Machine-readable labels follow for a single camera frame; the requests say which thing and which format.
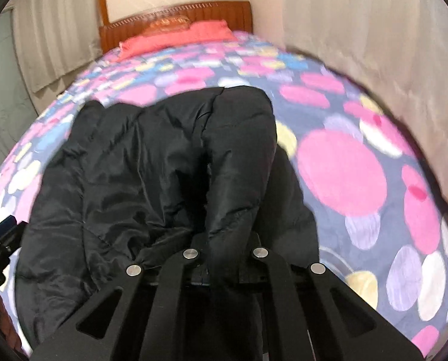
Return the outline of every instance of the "bed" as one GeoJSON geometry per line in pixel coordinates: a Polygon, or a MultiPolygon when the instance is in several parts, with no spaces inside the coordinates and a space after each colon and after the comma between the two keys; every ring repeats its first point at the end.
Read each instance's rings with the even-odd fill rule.
{"type": "MultiPolygon", "coordinates": [[[[278,142],[316,216],[321,262],[428,354],[448,324],[448,225],[419,151],[382,108],[323,64],[252,35],[248,1],[176,5],[114,23],[99,1],[105,55],[37,118],[0,167],[0,221],[10,214],[28,220],[45,165],[86,100],[144,107],[194,89],[255,86],[273,103],[278,142]],[[119,42],[176,13],[191,21],[224,19],[237,41],[114,62],[119,42]]],[[[17,258],[0,288],[16,327],[17,258]]]]}

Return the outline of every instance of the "metal bolt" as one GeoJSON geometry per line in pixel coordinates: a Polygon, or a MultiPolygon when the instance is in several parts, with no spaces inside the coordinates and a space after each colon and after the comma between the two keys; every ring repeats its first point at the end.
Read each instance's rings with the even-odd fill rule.
{"type": "Polygon", "coordinates": [[[324,274],[326,272],[326,267],[321,263],[313,263],[311,265],[311,271],[314,274],[324,274]]]}
{"type": "Polygon", "coordinates": [[[142,272],[142,268],[138,265],[130,265],[129,267],[127,267],[127,270],[125,272],[129,276],[135,277],[136,275],[139,275],[142,272]]]}
{"type": "Polygon", "coordinates": [[[184,258],[185,259],[194,259],[199,255],[198,250],[195,250],[194,248],[189,248],[188,250],[184,251],[184,258]]]}
{"type": "Polygon", "coordinates": [[[257,258],[265,258],[267,255],[269,255],[269,251],[267,251],[265,248],[263,247],[258,247],[256,249],[254,249],[254,251],[252,251],[252,253],[254,254],[254,256],[256,256],[257,258]]]}

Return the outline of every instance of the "curtain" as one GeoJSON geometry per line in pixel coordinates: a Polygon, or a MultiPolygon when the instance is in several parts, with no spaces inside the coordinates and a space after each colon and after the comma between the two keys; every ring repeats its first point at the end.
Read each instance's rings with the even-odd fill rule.
{"type": "Polygon", "coordinates": [[[285,43],[378,96],[448,201],[448,6],[443,0],[286,0],[285,43]]]}
{"type": "Polygon", "coordinates": [[[14,0],[13,26],[33,93],[102,54],[96,0],[14,0]]]}

